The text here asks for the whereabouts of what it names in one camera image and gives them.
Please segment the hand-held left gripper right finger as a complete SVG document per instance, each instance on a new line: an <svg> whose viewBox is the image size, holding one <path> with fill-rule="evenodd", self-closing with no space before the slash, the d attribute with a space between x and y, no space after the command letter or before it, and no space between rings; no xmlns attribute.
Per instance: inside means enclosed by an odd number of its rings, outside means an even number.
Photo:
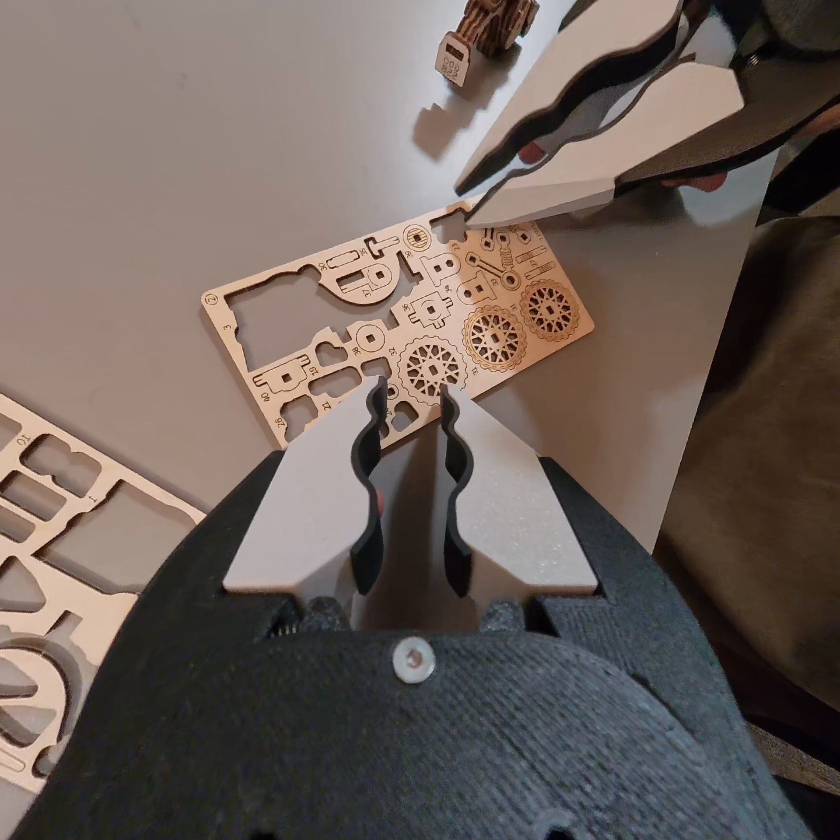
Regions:
<svg viewBox="0 0 840 840"><path fill-rule="evenodd" d="M456 483L444 534L455 593L475 604L594 594L598 580L537 453L462 388L443 386L440 403Z"/></svg>

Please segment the wooden model vehicle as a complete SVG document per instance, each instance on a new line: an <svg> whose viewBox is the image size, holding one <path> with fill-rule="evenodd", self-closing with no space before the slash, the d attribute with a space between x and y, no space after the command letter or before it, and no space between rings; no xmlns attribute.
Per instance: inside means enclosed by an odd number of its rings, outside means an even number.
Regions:
<svg viewBox="0 0 840 840"><path fill-rule="evenodd" d="M538 11L537 1L468 1L457 29L440 42L435 69L462 88L473 52L500 57L529 32Z"/></svg>

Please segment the person's olive sweater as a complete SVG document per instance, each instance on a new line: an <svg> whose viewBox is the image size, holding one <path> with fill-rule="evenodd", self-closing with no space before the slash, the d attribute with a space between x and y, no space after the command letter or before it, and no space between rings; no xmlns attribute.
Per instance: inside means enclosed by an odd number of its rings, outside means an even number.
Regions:
<svg viewBox="0 0 840 840"><path fill-rule="evenodd" d="M838 804L838 106L796 137L733 293L654 556L773 770Z"/></svg>

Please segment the grey desk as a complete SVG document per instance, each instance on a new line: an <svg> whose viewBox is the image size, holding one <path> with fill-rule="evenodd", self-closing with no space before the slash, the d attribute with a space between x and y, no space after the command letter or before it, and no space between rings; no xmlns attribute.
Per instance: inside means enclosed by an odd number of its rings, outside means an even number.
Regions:
<svg viewBox="0 0 840 840"><path fill-rule="evenodd" d="M201 295L451 204L570 2L2 2L2 392L205 512L276 446ZM595 330L480 398L651 551L776 153L546 238Z"/></svg>

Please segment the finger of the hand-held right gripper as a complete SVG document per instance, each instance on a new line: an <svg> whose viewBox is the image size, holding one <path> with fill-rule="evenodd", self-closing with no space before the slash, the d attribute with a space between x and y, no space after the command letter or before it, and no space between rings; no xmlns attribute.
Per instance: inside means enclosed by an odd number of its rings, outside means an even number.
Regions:
<svg viewBox="0 0 840 840"><path fill-rule="evenodd" d="M675 50L681 1L598 1L562 28L455 183L464 195L558 130L585 99L648 74Z"/></svg>
<svg viewBox="0 0 840 840"><path fill-rule="evenodd" d="M609 203L620 175L742 106L733 70L682 61L647 82L615 120L506 176L470 212L466 226L505 227Z"/></svg>

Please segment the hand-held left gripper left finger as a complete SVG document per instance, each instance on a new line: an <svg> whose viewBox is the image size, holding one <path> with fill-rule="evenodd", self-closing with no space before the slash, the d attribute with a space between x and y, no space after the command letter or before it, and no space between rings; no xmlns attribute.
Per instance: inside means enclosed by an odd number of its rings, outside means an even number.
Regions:
<svg viewBox="0 0 840 840"><path fill-rule="evenodd" d="M381 458L387 380L369 377L293 440L224 577L233 593L334 598L357 627L384 557L370 475Z"/></svg>

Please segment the laser-cut wooden gear sheet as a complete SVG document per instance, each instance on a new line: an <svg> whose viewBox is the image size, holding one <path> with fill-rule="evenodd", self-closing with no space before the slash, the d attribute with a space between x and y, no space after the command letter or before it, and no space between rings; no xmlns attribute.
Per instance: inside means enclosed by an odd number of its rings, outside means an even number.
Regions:
<svg viewBox="0 0 840 840"><path fill-rule="evenodd" d="M594 322L534 223L485 227L444 242L434 226L459 202L207 290L205 314L282 448L364 379L387 380L383 447L440 414L445 385L484 394L592 333ZM257 364L233 302L307 281L350 310Z"/></svg>

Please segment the large punched-out wooden sheet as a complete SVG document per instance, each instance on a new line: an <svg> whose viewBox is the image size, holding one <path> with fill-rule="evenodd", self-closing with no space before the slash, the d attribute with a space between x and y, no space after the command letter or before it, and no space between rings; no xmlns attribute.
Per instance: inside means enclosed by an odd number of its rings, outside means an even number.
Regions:
<svg viewBox="0 0 840 840"><path fill-rule="evenodd" d="M203 513L6 395L2 779L31 794L121 624Z"/></svg>

